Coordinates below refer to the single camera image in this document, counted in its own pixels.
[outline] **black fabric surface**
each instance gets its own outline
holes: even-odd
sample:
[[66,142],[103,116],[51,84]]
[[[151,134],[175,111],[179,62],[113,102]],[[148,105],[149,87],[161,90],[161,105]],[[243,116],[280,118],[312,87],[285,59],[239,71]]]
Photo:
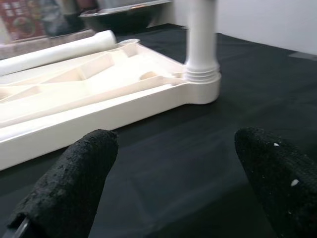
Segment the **black fabric surface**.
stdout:
[[[185,60],[182,27],[164,25],[118,40],[127,38]],[[89,237],[274,237],[236,155],[234,134],[243,126],[259,126],[317,158],[317,62],[291,53],[218,34],[219,99],[116,130],[118,158]],[[61,152],[0,172],[3,226]]]
[[39,237],[87,238],[117,152],[116,135],[106,130],[69,146],[17,205],[8,227],[18,227],[27,217]]
[[286,139],[250,127],[236,151],[279,238],[317,237],[317,166]]

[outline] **white plastic pole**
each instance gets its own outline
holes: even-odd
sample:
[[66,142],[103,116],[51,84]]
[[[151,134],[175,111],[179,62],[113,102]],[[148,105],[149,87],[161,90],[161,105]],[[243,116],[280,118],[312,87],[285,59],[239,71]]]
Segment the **white plastic pole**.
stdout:
[[189,19],[185,78],[210,82],[220,77],[216,59],[217,0],[188,0]]
[[103,31],[86,39],[4,59],[0,61],[0,76],[49,63],[106,51],[114,48],[115,43],[116,39],[113,32]]

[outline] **black foam pad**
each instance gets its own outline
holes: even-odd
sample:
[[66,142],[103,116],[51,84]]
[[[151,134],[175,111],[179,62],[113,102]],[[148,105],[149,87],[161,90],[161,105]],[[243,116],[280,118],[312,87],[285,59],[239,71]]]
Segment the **black foam pad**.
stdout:
[[260,128],[235,135],[236,151],[279,238],[317,238],[317,167],[293,144]]
[[96,130],[71,145],[16,207],[8,226],[29,218],[44,238],[87,238],[118,151],[116,135]]

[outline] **white stand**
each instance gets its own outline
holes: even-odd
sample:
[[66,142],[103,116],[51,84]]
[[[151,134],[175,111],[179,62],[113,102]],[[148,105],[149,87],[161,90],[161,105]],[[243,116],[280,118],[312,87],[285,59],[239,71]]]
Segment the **white stand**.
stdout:
[[0,85],[0,170],[95,129],[113,130],[184,104],[216,100],[221,76],[215,0],[190,4],[186,67],[128,40],[108,52],[0,77],[15,80]]

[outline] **white plastic base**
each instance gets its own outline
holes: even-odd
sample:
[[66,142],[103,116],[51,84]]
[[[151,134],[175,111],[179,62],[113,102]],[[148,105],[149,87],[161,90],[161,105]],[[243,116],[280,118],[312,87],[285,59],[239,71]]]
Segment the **white plastic base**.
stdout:
[[[118,46],[2,78],[23,80],[0,87],[5,112],[0,115],[0,170],[66,147],[95,129],[112,130],[217,99],[219,73],[212,81],[191,82],[183,79],[182,64],[136,41]],[[139,68],[132,66],[136,62]]]

